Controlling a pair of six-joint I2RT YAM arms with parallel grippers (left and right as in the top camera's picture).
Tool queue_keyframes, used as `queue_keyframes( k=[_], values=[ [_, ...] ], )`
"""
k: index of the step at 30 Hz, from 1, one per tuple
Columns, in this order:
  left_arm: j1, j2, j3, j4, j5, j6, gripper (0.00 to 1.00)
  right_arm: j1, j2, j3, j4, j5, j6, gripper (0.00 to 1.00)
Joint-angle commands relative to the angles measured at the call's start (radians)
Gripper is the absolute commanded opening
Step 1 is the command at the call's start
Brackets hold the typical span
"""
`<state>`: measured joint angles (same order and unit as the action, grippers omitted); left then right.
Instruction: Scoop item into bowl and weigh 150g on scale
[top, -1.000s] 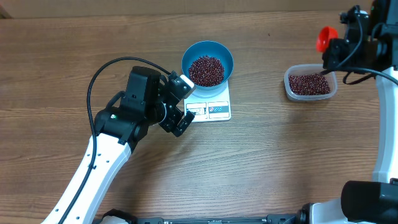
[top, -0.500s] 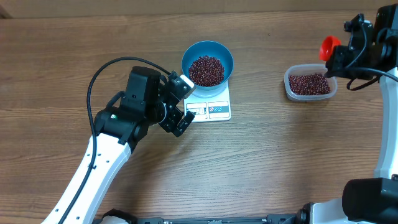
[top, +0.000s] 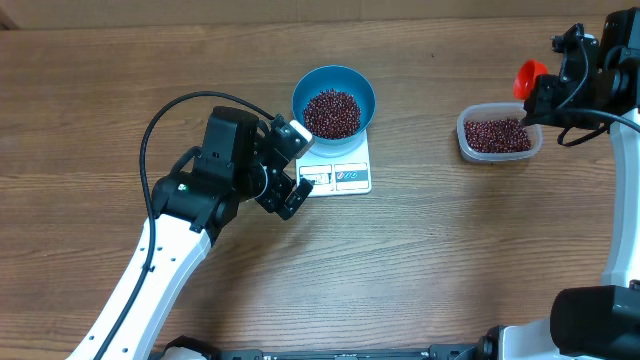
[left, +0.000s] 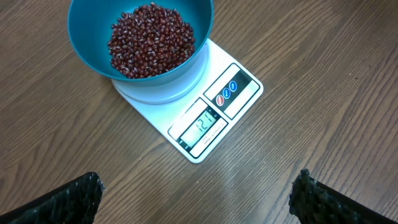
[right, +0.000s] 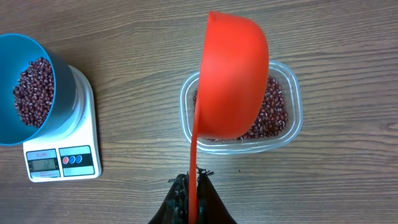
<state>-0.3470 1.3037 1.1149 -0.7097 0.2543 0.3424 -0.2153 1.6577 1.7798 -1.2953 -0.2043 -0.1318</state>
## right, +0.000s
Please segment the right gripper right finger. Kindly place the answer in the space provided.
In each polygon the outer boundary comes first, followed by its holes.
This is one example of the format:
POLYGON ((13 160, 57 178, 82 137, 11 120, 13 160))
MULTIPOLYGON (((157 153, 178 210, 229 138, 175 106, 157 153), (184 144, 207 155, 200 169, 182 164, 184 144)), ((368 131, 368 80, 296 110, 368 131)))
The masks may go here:
POLYGON ((199 167, 197 170, 199 174, 197 224, 236 224, 209 179, 214 172, 199 167))

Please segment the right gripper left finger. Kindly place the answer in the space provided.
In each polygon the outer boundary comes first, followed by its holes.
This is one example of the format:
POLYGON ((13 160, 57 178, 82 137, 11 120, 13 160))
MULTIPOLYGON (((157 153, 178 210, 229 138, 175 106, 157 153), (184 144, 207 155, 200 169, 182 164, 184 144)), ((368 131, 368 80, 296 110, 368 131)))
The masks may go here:
POLYGON ((179 174, 169 182, 172 186, 149 224, 188 223, 188 175, 179 174))

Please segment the red scoop blue handle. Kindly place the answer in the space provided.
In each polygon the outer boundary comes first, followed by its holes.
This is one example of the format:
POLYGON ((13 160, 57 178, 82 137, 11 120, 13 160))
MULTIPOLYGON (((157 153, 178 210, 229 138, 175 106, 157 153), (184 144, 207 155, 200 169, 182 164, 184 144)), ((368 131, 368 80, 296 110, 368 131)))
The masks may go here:
POLYGON ((198 219, 197 139, 234 139, 254 123, 266 92, 269 49, 252 20, 210 11, 190 146, 188 221, 198 219))

